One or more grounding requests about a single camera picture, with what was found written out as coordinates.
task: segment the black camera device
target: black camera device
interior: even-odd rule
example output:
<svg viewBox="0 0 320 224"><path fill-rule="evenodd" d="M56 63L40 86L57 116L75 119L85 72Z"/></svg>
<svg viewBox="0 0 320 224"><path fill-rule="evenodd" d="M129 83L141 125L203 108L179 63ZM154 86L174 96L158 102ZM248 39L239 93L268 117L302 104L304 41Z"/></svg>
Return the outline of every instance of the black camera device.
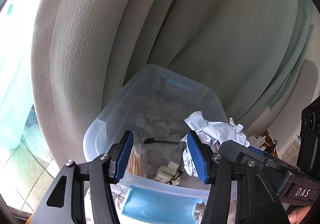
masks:
<svg viewBox="0 0 320 224"><path fill-rule="evenodd" d="M300 138L297 166L320 180L320 97L301 113Z"/></svg>

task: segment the human hand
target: human hand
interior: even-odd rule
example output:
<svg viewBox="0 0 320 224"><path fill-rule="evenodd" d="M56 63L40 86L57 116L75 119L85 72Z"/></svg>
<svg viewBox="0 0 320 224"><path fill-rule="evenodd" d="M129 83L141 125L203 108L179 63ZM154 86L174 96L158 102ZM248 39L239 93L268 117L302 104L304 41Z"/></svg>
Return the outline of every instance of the human hand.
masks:
<svg viewBox="0 0 320 224"><path fill-rule="evenodd" d="M291 224L299 224L305 215L309 212L311 207L299 208L294 210L288 215L288 219Z"/></svg>

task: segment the tiled floor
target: tiled floor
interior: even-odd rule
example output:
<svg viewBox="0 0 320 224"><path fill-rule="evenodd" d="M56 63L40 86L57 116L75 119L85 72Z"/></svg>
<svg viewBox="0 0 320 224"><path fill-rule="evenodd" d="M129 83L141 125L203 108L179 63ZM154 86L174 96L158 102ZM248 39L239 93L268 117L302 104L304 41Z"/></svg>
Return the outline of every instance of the tiled floor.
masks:
<svg viewBox="0 0 320 224"><path fill-rule="evenodd" d="M38 124L25 126L16 149L0 148L0 194L13 208L36 210L58 172Z"/></svg>

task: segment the window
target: window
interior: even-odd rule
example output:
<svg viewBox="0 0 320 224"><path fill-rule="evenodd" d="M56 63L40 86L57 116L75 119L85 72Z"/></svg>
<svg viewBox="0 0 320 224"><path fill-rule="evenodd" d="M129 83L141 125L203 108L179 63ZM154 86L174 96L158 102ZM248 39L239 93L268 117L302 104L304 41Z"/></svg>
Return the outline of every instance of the window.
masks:
<svg viewBox="0 0 320 224"><path fill-rule="evenodd" d="M33 212L58 173L32 101L30 54L40 0L7 0L0 12L0 194Z"/></svg>

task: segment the metal screw head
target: metal screw head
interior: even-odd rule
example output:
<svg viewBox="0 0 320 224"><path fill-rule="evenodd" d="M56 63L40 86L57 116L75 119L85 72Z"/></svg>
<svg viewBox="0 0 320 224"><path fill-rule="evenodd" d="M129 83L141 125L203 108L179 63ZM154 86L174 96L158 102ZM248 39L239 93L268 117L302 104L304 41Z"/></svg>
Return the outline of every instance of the metal screw head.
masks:
<svg viewBox="0 0 320 224"><path fill-rule="evenodd" d="M220 160L220 159L222 158L222 155L216 153L216 154L213 154L213 155L212 155L212 158L215 159L215 160Z"/></svg>
<svg viewBox="0 0 320 224"><path fill-rule="evenodd" d="M73 163L74 163L73 160L69 159L64 164L65 164L66 167L71 167L73 165Z"/></svg>
<svg viewBox="0 0 320 224"><path fill-rule="evenodd" d="M107 159L109 159L109 157L110 157L110 155L107 154L107 153L104 153L104 154L101 154L101 155L100 155L100 159L101 159L101 160L107 160Z"/></svg>
<svg viewBox="0 0 320 224"><path fill-rule="evenodd" d="M249 161L248 161L248 165L249 165L250 167L254 167L254 166L256 166L256 162L255 162L255 161L252 161L252 160L249 160Z"/></svg>

